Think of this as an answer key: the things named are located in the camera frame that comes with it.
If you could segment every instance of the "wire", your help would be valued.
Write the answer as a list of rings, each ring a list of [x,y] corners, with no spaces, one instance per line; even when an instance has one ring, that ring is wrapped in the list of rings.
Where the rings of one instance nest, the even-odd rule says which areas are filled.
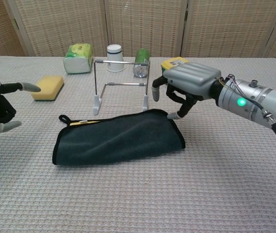
[[[237,94],[237,95],[243,97],[243,98],[246,99],[247,101],[253,103],[253,104],[256,105],[256,106],[258,106],[261,110],[263,109],[263,106],[262,106],[262,105],[260,105],[259,103],[257,103],[255,100],[252,100],[252,99],[248,98],[247,96],[245,96],[244,94],[242,94],[242,93],[241,93],[242,91],[241,91],[240,93],[236,92],[234,89],[232,89],[231,87],[227,86],[226,83],[223,83],[222,80],[221,80],[221,78],[219,78],[218,81],[219,81],[219,83],[220,83],[223,87],[226,87],[228,90],[231,90],[231,91],[234,92],[235,94]]]

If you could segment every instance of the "table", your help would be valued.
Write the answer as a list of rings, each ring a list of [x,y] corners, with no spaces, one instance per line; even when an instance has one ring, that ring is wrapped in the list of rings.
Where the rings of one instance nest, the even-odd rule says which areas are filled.
[[[151,58],[150,83],[165,59]],[[276,89],[276,59],[190,60]],[[134,80],[131,67],[112,76],[104,65],[98,69],[100,91],[107,81]],[[54,166],[53,147],[65,126],[60,114],[98,119],[137,113],[144,88],[107,89],[93,116],[93,72],[66,75],[60,57],[0,56],[2,83],[36,83],[43,75],[64,77],[55,102],[35,102],[19,91],[5,95],[23,125],[0,134],[0,232],[276,232],[272,131],[207,100],[176,121],[184,151],[109,166]],[[165,86],[159,102],[150,88],[150,109],[179,109]]]

